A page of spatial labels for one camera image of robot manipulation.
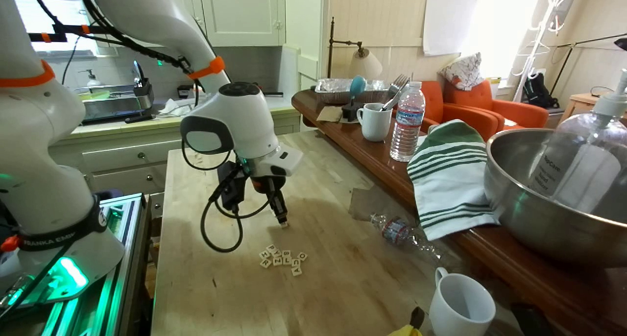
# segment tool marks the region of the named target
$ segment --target green led light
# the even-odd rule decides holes
[[[18,298],[20,297],[20,295],[22,295],[23,290],[22,289],[18,289],[18,291],[16,291],[13,296],[11,296],[11,299],[9,300],[9,305],[13,305],[13,303],[15,303],[16,300],[18,300]]]
[[[81,289],[87,285],[87,277],[76,267],[74,261],[70,258],[60,258],[59,263],[65,268],[65,271],[74,279],[76,288]]]

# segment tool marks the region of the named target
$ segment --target orange chair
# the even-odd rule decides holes
[[[488,140],[497,133],[499,120],[490,112],[444,103],[442,89],[437,81],[423,81],[422,89],[425,95],[425,118],[420,130],[426,133],[433,124],[440,124],[450,120],[462,120],[473,127],[484,140]]]
[[[549,111],[542,107],[493,99],[490,82],[487,80],[484,80],[470,91],[459,90],[450,82],[446,82],[444,98],[446,102],[451,104],[468,108],[479,108],[485,112],[492,113],[499,118],[499,130],[497,131],[516,128],[543,128],[549,117]],[[516,122],[517,125],[505,125],[506,118]]]

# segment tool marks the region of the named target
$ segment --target dish towel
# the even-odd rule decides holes
[[[452,120],[429,129],[407,166],[428,240],[499,224],[483,191],[485,161],[483,139],[465,122]]]

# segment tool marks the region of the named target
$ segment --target metal mixing bowl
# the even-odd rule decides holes
[[[614,153],[623,166],[620,177],[597,208],[586,214],[525,185],[552,134],[543,129],[508,130],[488,140],[484,186],[494,214],[521,243],[556,260],[627,266],[627,149]]]

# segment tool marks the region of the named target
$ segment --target white mug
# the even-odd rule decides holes
[[[497,311],[490,293],[472,278],[435,271],[435,294],[429,309],[437,336],[483,336]]]
[[[367,103],[357,110],[361,133],[371,142],[382,142],[390,130],[392,110],[381,111],[382,103]]]

